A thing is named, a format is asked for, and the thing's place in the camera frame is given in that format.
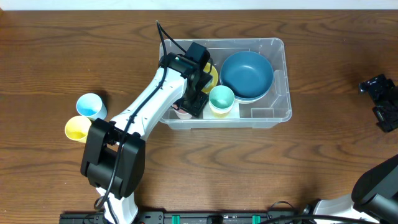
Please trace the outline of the yellow bowl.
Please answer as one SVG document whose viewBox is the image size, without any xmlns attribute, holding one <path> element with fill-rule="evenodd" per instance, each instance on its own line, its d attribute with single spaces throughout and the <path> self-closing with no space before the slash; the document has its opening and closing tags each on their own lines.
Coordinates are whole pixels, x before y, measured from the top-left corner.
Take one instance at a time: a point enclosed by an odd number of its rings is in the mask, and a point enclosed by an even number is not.
<svg viewBox="0 0 398 224">
<path fill-rule="evenodd" d="M 205 85 L 202 89 L 202 92 L 209 94 L 209 92 L 218 84 L 218 72 L 214 65 L 211 63 L 207 63 L 205 68 L 203 69 L 205 73 L 209 73 L 212 76 L 212 79 Z"/>
</svg>

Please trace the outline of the mint green cup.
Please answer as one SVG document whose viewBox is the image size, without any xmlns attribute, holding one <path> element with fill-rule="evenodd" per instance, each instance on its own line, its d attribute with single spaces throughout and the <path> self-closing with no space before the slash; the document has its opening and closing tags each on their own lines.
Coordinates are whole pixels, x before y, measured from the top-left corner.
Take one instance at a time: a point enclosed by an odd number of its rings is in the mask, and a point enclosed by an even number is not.
<svg viewBox="0 0 398 224">
<path fill-rule="evenodd" d="M 209 94 L 210 105 L 217 110 L 229 110 L 233 106 L 234 100 L 234 92 L 224 85 L 214 87 Z"/>
</svg>

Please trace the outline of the pink cup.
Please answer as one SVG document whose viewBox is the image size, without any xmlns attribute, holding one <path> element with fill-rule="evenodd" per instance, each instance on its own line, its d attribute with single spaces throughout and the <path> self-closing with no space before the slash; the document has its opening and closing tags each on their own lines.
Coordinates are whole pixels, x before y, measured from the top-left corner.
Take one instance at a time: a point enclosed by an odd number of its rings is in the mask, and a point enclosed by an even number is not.
<svg viewBox="0 0 398 224">
<path fill-rule="evenodd" d="M 173 105 L 172 105 L 172 108 L 173 108 L 173 110 L 175 111 L 176 115 L 177 115 L 180 119 L 191 119 L 191 118 L 192 118 L 192 115 L 189 114 L 189 113 L 187 113 L 186 111 L 181 110 L 181 109 L 178 110 L 176 104 L 173 104 Z"/>
</svg>

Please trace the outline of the cream white cup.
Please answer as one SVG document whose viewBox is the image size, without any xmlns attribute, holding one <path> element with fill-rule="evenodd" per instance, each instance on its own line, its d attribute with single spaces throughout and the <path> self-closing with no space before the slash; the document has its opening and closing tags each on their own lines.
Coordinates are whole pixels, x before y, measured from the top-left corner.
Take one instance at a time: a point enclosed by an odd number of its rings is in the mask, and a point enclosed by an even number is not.
<svg viewBox="0 0 398 224">
<path fill-rule="evenodd" d="M 214 112 L 216 114 L 227 114 L 233 109 L 233 105 L 230 105 L 227 108 L 218 108 L 211 103 L 209 104 L 209 107 L 212 110 L 212 112 Z"/>
</svg>

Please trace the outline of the dark blue bowl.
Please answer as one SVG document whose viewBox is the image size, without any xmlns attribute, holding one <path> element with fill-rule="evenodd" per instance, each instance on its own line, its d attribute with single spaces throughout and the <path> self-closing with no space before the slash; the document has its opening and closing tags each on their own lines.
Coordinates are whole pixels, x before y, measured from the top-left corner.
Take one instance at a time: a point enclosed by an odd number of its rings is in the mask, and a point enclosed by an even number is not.
<svg viewBox="0 0 398 224">
<path fill-rule="evenodd" d="M 232 89 L 234 96 L 240 96 L 242 98 L 255 98 L 261 95 L 267 95 L 271 90 L 273 83 L 262 83 L 262 82 L 221 82 L 220 85 L 224 85 Z"/>
<path fill-rule="evenodd" d="M 220 83 L 248 81 L 273 83 L 274 71 L 271 63 L 261 54 L 251 51 L 230 55 L 221 66 Z"/>
</svg>

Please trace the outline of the large cream bowl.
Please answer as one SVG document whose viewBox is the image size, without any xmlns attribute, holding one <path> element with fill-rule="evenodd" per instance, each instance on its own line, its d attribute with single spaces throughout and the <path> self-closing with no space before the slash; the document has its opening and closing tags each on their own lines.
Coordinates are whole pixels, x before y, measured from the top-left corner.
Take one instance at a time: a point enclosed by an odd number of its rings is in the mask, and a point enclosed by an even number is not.
<svg viewBox="0 0 398 224">
<path fill-rule="evenodd" d="M 250 103 L 254 103 L 258 100 L 260 100 L 261 98 L 263 98 L 265 95 L 261 95 L 261 96 L 257 96 L 255 98 L 242 98 L 240 96 L 235 95 L 235 101 L 237 101 L 239 104 L 250 104 Z"/>
</svg>

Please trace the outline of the light blue cup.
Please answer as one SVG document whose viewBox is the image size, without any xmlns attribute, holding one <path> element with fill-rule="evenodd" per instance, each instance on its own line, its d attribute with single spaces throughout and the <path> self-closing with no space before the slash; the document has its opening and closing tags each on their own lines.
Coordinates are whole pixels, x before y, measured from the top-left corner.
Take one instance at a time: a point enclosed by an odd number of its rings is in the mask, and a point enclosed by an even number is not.
<svg viewBox="0 0 398 224">
<path fill-rule="evenodd" d="M 77 112 L 94 121 L 105 119 L 108 112 L 101 97 L 95 93 L 87 93 L 79 97 L 76 102 Z"/>
</svg>

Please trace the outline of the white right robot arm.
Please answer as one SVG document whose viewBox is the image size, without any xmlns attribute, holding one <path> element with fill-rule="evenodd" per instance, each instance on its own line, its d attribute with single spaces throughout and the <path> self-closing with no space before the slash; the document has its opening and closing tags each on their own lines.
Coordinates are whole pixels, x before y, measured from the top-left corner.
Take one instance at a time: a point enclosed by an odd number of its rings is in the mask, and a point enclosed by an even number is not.
<svg viewBox="0 0 398 224">
<path fill-rule="evenodd" d="M 369 93 L 375 104 L 377 126 L 385 133 L 397 129 L 397 86 L 380 74 L 359 84 L 360 93 Z M 365 172 L 353 191 L 333 200 L 321 200 L 308 211 L 374 223 L 397 223 L 397 156 Z"/>
</svg>

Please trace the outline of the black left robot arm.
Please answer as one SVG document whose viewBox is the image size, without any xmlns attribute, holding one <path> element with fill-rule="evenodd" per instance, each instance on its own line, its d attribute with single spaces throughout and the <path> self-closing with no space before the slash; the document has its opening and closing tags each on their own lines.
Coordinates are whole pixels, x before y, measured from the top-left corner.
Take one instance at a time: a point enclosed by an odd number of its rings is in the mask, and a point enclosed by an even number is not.
<svg viewBox="0 0 398 224">
<path fill-rule="evenodd" d="M 165 54 L 154 79 L 139 97 L 111 121 L 94 120 L 88 130 L 80 172 L 101 197 L 108 223 L 132 223 L 138 213 L 134 191 L 145 169 L 146 140 L 172 106 L 198 117 L 208 102 L 202 91 L 212 79 L 206 47 L 193 42 L 184 54 Z"/>
</svg>

